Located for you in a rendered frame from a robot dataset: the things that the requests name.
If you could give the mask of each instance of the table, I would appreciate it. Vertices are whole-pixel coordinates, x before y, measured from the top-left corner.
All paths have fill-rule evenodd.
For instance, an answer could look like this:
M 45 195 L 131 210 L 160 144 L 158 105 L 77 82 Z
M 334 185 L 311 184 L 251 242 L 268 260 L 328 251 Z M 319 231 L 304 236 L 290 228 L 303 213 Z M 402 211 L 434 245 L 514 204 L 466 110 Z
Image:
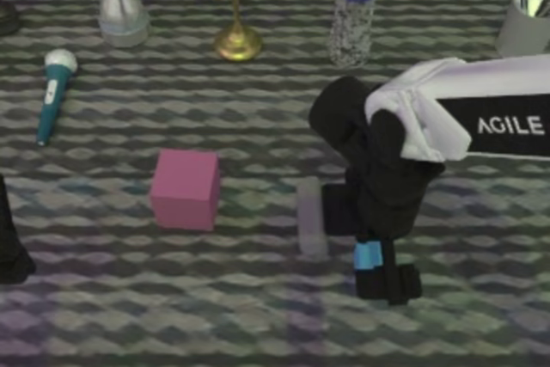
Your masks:
M 507 0 L 381 0 L 372 59 L 349 71 L 327 59 L 331 0 L 243 0 L 266 41 L 245 64 L 212 50 L 224 2 L 146 0 L 155 33 L 122 51 L 101 40 L 98 0 L 15 1 L 26 28 L 0 40 L 0 172 L 39 274 L 0 290 L 2 367 L 550 365 L 545 163 L 449 165 L 399 245 L 425 284 L 408 307 L 354 297 L 349 240 L 326 264 L 297 255 L 297 180 L 344 167 L 308 129 L 320 90 L 495 58 Z M 56 47 L 81 69 L 39 148 Z M 155 226 L 147 192 L 166 147 L 220 155 L 215 233 Z

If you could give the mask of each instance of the floral vase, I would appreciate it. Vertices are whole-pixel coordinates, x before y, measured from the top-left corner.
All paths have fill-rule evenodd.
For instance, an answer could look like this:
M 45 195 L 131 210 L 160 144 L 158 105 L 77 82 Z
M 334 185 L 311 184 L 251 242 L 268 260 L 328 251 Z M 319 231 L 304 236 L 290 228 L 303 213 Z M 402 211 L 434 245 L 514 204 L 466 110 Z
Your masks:
M 329 38 L 331 60 L 340 67 L 367 62 L 372 43 L 376 0 L 335 0 Z

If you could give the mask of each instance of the white cup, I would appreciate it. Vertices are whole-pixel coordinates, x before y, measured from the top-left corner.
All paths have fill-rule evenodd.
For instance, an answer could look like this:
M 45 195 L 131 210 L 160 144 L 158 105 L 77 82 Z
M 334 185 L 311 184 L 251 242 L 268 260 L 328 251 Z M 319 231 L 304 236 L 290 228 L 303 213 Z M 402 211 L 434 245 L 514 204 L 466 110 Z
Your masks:
M 521 0 L 511 1 L 495 44 L 502 58 L 550 51 L 550 17 L 535 17 L 541 2 L 529 0 L 529 10 L 522 10 Z

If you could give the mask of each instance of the pink block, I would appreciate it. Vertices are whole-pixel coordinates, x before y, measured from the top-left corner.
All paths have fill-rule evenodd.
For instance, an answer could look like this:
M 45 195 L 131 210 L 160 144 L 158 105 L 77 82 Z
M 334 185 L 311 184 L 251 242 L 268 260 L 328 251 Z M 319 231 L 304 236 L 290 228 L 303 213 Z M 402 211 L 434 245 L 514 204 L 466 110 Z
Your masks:
M 159 226 L 212 231 L 219 194 L 215 152 L 161 150 L 149 193 Z

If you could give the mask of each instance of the black object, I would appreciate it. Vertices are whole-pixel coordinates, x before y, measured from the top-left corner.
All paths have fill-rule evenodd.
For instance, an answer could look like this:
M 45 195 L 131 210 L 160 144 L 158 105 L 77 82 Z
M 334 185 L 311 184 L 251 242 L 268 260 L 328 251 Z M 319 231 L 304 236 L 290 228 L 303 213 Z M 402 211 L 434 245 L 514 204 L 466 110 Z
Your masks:
M 36 265 L 17 235 L 0 175 L 0 284 L 22 284 L 35 272 Z
M 21 20 L 15 6 L 0 0 L 0 36 L 17 32 L 21 28 Z
M 383 265 L 356 271 L 357 295 L 397 305 L 421 297 L 422 286 L 416 267 L 395 263 L 394 240 L 412 230 L 428 184 L 445 167 L 400 157 L 406 131 L 393 113 L 378 111 L 367 122 L 365 102 L 379 86 L 338 79 L 315 100 L 309 125 L 349 164 L 345 183 L 322 188 L 325 231 L 381 242 Z

